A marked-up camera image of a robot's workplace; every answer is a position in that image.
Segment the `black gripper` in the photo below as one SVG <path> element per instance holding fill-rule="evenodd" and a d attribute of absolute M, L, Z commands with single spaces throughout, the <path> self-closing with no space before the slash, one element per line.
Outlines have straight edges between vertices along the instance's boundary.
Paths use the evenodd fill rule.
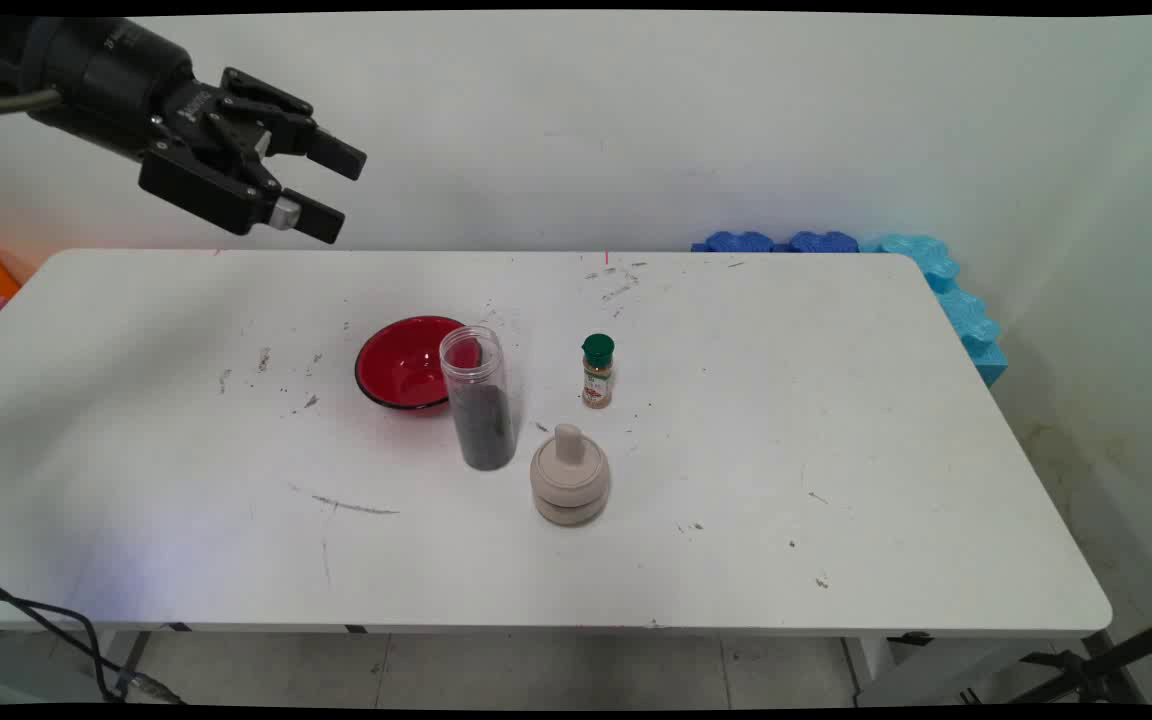
<path fill-rule="evenodd" d="M 129 18 L 0 15 L 0 97 L 41 91 L 60 100 L 29 118 L 137 161 L 142 190 L 237 236 L 266 225 L 334 243 L 346 214 L 285 187 L 259 159 L 212 169 L 238 160 L 211 118 L 260 128 L 262 156 L 306 156 L 349 181 L 367 160 L 300 97 L 233 67 L 207 85 L 182 46 Z"/>

